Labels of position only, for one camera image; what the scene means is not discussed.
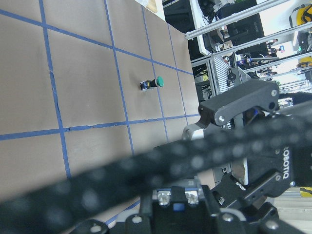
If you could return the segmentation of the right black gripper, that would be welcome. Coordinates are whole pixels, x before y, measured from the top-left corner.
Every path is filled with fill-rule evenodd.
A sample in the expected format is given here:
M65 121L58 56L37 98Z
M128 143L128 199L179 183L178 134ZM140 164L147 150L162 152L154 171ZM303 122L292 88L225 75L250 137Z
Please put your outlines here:
M222 126L235 116L259 108L272 113L278 104L279 87L274 81L251 79L199 104L199 126ZM291 186L312 185L312 148L301 150L282 145L247 159L247 179L231 171L212 189L212 200L219 208L230 208L245 215L275 214L267 198L282 195Z

